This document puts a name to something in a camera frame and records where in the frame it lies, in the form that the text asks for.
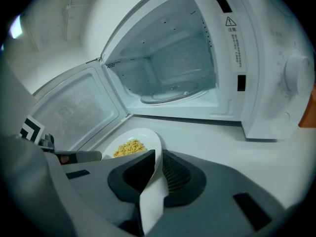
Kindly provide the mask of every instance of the microwave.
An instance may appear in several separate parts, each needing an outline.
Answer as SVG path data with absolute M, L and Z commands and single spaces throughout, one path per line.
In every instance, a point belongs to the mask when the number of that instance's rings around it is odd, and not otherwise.
M 37 92 L 30 114 L 60 150 L 89 148 L 130 115 L 239 121 L 246 138 L 286 139 L 313 53 L 282 0 L 142 0 L 100 57 Z

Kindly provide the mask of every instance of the label sticker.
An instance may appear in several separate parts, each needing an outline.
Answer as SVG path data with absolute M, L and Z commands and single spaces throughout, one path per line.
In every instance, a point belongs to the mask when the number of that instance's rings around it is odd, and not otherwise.
M 232 71 L 246 72 L 246 56 L 240 28 L 234 14 L 227 14 L 222 14 L 221 18 L 230 50 Z
M 230 17 L 227 17 L 226 26 L 235 26 L 235 25 L 236 23 Z

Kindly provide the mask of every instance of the microwave door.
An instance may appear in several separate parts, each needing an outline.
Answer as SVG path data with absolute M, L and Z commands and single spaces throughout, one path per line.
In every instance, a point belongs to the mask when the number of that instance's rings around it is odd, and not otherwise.
M 36 95 L 31 116 L 45 126 L 57 150 L 77 151 L 126 117 L 98 60 L 61 74 Z

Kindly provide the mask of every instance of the white plate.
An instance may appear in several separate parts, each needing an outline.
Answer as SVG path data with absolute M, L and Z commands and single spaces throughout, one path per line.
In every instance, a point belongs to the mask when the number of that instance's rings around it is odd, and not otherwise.
M 139 140 L 144 144 L 144 147 L 147 150 L 154 149 L 156 153 L 156 163 L 155 163 L 155 171 L 158 168 L 161 159 L 161 141 L 158 135 L 147 128 L 137 128 L 133 130 L 129 130 L 126 133 L 120 135 L 116 138 L 104 151 L 102 154 L 102 159 L 104 158 L 113 158 L 114 153 L 118 149 L 119 146 L 126 144 L 130 140 Z
M 161 141 L 158 135 L 147 128 L 130 130 L 116 138 L 102 154 L 102 159 L 113 158 L 120 145 L 137 139 L 147 150 L 156 153 L 155 172 L 140 195 L 140 212 L 144 233 L 147 234 L 163 214 L 163 199 L 168 195 L 168 184 L 162 173 Z

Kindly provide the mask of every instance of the white countertop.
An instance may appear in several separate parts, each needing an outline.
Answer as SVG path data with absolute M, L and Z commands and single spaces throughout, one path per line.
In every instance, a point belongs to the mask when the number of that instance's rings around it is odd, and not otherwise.
M 240 123 L 134 116 L 96 150 L 134 128 L 155 131 L 162 148 L 224 164 L 275 196 L 285 208 L 301 201 L 314 178 L 316 129 L 297 128 L 283 141 L 247 141 Z

